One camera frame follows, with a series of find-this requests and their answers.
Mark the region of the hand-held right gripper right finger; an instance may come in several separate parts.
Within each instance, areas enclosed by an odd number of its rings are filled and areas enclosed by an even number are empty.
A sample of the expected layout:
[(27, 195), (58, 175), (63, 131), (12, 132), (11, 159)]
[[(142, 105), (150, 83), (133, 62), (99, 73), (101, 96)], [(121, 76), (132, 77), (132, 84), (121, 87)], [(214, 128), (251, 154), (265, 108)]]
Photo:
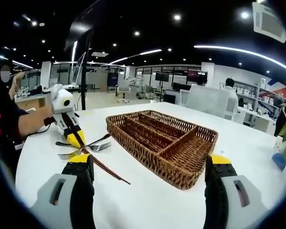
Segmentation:
[(206, 229), (255, 229), (267, 213), (261, 192), (224, 156), (207, 157), (205, 184)]

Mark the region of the person's left hand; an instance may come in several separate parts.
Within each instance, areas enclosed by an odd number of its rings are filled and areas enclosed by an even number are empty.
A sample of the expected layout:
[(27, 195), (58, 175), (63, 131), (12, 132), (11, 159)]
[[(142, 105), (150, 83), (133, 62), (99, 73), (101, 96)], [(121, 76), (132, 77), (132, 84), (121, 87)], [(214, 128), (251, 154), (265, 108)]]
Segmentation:
[(46, 118), (51, 118), (53, 117), (53, 111), (51, 106), (44, 106), (41, 107), (39, 110), (39, 115), (41, 117), (42, 120), (46, 119)]

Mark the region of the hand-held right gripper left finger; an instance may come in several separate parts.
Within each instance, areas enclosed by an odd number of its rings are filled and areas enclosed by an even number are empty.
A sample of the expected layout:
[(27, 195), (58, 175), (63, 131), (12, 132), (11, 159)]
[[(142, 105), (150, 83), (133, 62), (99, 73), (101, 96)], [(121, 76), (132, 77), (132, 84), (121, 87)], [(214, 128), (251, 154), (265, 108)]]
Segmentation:
[(48, 229), (94, 229), (93, 181), (92, 155), (75, 156), (40, 187), (31, 211)]

